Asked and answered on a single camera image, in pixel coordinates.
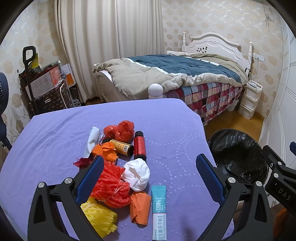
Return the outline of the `yellow foam net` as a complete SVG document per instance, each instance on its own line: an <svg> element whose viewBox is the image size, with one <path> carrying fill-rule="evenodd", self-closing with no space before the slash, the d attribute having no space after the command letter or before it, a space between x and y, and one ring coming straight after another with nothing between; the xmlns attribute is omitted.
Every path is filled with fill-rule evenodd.
<svg viewBox="0 0 296 241"><path fill-rule="evenodd" d="M99 204L95 198L89 197L85 203L81 204L80 208L102 238L114 233L118 229L116 225L117 214Z"/></svg>

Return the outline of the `orange-red foam net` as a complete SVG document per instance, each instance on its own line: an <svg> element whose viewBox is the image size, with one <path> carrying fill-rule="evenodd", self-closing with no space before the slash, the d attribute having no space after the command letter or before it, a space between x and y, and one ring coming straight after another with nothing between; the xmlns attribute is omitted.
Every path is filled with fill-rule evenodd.
<svg viewBox="0 0 296 241"><path fill-rule="evenodd" d="M90 196L110 208L123 208L130 204L130 184L121 179L125 168L105 161L103 172Z"/></svg>

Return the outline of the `white tissue ball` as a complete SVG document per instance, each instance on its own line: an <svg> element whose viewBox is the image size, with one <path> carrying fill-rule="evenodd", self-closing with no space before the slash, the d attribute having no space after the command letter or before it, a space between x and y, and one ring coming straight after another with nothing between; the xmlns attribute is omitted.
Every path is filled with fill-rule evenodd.
<svg viewBox="0 0 296 241"><path fill-rule="evenodd" d="M121 175L121 179L129 183L133 191L144 191L151 174L147 163L143 159L137 158L128 161L123 167L125 170Z"/></svg>

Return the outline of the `black lined trash bin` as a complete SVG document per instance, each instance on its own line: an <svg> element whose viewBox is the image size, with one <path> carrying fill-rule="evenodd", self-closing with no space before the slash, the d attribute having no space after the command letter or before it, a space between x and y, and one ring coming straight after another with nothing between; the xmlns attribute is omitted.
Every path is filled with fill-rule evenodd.
<svg viewBox="0 0 296 241"><path fill-rule="evenodd" d="M245 132L225 128L216 131L208 141L216 166L228 177L241 183L265 183L268 177L267 165L262 147Z"/></svg>

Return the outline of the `white plastic drawer unit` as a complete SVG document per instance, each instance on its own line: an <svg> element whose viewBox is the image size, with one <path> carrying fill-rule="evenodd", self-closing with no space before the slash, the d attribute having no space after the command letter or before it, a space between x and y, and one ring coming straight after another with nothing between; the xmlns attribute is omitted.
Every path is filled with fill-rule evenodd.
<svg viewBox="0 0 296 241"><path fill-rule="evenodd" d="M250 80L244 90L238 112L247 119L251 119L255 113L263 86Z"/></svg>

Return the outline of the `small white waste bin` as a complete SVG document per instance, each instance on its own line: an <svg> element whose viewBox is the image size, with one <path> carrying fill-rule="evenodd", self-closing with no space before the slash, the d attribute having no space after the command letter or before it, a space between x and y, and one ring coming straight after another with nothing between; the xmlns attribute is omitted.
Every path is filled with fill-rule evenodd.
<svg viewBox="0 0 296 241"><path fill-rule="evenodd" d="M229 107L227 107L227 111L232 112L234 111L235 107L237 106L239 100L235 99L232 104L229 105Z"/></svg>

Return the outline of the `plaid bed sheet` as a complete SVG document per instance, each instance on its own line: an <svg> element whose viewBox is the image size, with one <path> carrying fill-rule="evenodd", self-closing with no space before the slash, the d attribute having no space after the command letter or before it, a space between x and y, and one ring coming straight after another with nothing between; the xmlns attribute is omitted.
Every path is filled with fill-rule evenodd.
<svg viewBox="0 0 296 241"><path fill-rule="evenodd" d="M181 86L164 93L163 97L182 100L200 116L202 123L207 123L238 100L242 91L243 87L213 82L197 86Z"/></svg>

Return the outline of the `orange crumpled paper piece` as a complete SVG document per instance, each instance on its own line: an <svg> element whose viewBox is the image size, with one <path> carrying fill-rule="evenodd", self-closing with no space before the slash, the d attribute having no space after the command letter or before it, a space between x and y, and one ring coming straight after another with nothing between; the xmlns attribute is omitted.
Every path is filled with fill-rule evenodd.
<svg viewBox="0 0 296 241"><path fill-rule="evenodd" d="M133 192L130 198L130 218L132 223L148 225L152 198L144 191Z"/></svg>

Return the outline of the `yellow thread spool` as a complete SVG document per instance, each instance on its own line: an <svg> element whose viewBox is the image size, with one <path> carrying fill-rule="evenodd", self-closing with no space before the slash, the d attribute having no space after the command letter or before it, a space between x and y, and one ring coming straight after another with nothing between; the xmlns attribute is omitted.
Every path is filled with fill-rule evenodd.
<svg viewBox="0 0 296 241"><path fill-rule="evenodd" d="M115 139L105 138L102 141L102 144L110 142L114 145L116 151L119 154L131 157L133 155L134 146L128 143L117 141Z"/></svg>

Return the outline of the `red thread spool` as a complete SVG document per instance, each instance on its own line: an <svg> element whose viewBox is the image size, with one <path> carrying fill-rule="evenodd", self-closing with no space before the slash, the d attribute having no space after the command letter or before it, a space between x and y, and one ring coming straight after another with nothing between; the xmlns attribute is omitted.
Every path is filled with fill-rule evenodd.
<svg viewBox="0 0 296 241"><path fill-rule="evenodd" d="M145 138L144 138L143 132L141 131L135 132L133 142L134 142L134 158L135 159L140 158L146 161L147 155L146 155Z"/></svg>

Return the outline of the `red plastic bag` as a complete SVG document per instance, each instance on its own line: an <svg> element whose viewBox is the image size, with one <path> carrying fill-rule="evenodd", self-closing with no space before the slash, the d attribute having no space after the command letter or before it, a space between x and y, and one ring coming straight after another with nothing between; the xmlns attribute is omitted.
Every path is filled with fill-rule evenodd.
<svg viewBox="0 0 296 241"><path fill-rule="evenodd" d="M106 138L111 138L120 142L129 142L134 135L134 123L124 120L118 125L109 125L103 129Z"/></svg>

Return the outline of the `dark blue fan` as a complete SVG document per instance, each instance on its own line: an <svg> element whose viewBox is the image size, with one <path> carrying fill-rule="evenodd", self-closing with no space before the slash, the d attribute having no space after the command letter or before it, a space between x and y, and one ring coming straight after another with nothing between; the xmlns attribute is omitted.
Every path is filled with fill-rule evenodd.
<svg viewBox="0 0 296 241"><path fill-rule="evenodd" d="M0 118L1 118L1 122L0 122L0 131L1 131L1 135L0 135L0 140L3 143L4 147L7 147L8 150L10 151L12 148L12 145L10 143L10 141L7 138L7 134L6 134L6 124L4 123L4 120L2 118L2 114L4 113L4 111L6 110L7 106L8 106L8 101L9 101L9 85L8 85L8 81L6 76L4 75L4 73L0 73Z"/></svg>

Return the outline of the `white wooden bed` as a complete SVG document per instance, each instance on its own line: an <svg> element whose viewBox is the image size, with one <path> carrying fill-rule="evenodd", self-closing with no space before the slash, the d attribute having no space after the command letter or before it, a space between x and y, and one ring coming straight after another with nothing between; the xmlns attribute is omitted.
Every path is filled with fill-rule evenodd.
<svg viewBox="0 0 296 241"><path fill-rule="evenodd" d="M201 36L193 36L190 43L183 42L181 51L175 52L218 54L237 62L245 70L247 77L250 74L252 57L244 57L240 52L238 43L231 42L218 33L208 32ZM106 102L128 100L114 87L111 75L107 71L94 72L94 75L99 96L102 100ZM166 92L163 91L159 84L152 84L148 88L147 99L164 98L164 93Z"/></svg>

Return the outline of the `blue beige quilt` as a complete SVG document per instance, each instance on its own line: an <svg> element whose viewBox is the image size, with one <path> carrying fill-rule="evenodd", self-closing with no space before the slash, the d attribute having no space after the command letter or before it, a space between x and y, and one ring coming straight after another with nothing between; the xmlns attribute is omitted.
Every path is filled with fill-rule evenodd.
<svg viewBox="0 0 296 241"><path fill-rule="evenodd" d="M159 84L164 92L182 86L224 83L242 87L248 82L245 70L234 60L210 53L169 51L167 54L111 59L94 67L107 71L114 87L128 100L148 98L148 88Z"/></svg>

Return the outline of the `cream curtain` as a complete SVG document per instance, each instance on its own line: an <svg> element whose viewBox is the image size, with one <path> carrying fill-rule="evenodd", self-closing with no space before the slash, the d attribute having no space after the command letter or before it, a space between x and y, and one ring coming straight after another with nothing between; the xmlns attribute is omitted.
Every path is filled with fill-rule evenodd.
<svg viewBox="0 0 296 241"><path fill-rule="evenodd" d="M54 14L82 102L99 96L94 64L165 52L161 1L55 1Z"/></svg>

